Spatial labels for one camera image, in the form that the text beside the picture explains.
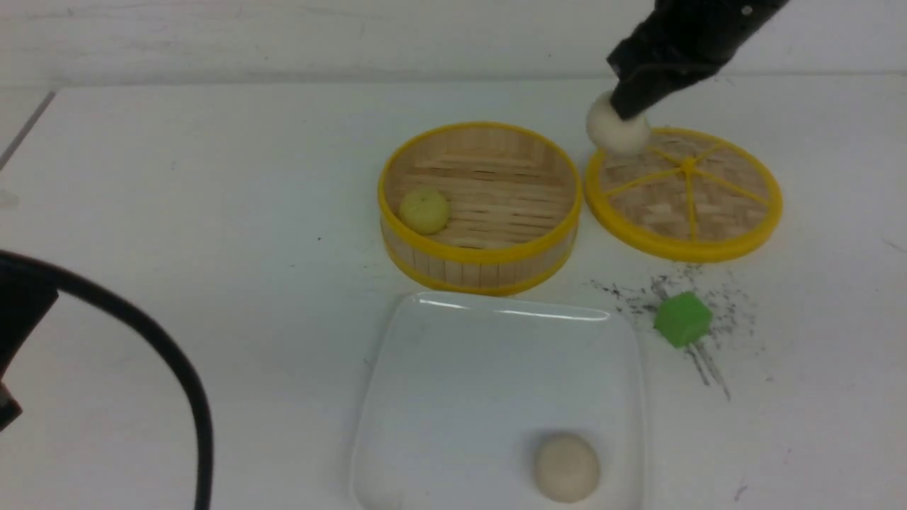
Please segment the black cable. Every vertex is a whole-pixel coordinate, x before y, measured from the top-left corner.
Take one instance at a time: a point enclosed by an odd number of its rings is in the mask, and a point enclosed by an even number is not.
[[[208,398],[199,374],[182,353],[176,342],[161,326],[129,301],[109,290],[63,268],[0,250],[0,272],[9,271],[19,277],[35,279],[56,287],[74,298],[100,309],[141,335],[173,371],[180,381],[192,417],[199,449],[199,466],[195,484],[195,510],[209,510],[211,483],[214,477],[214,429]]]

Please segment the bamboo steamer basket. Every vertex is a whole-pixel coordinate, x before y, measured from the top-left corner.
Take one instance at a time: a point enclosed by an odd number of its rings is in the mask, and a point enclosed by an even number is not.
[[[718,262],[762,246],[781,220],[781,189],[731,142],[677,128],[652,131],[642,154],[596,153],[586,200],[628,245],[671,260]]]
[[[397,216],[413,188],[451,205],[444,229],[422,236]],[[381,232],[394,264],[432,289],[505,296],[550,278],[573,247],[582,202],[576,168],[538,133],[462,123],[416,136],[378,183]]]

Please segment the white dumpling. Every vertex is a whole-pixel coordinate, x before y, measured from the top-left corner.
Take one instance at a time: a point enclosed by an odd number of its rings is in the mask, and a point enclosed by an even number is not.
[[[546,439],[535,455],[533,474],[539,491],[558,503],[576,503],[599,486],[599,456],[575,434]]]
[[[645,115],[622,120],[610,102],[611,92],[605,92],[589,108],[586,115],[586,134],[604,152],[633,155],[642,152],[649,142],[649,122]]]

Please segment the green cube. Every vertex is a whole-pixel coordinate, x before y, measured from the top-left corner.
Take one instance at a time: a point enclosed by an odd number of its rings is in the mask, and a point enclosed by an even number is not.
[[[655,315],[655,329],[676,348],[684,348],[708,333],[712,310],[692,292],[666,299]]]

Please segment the white plate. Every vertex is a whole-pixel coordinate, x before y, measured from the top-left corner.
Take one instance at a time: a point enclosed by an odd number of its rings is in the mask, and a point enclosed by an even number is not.
[[[569,508],[639,510],[645,420],[639,347],[615,314],[426,292],[399,306],[359,422],[350,491],[365,510],[565,508],[532,482],[549,434],[599,454],[596,492]]]

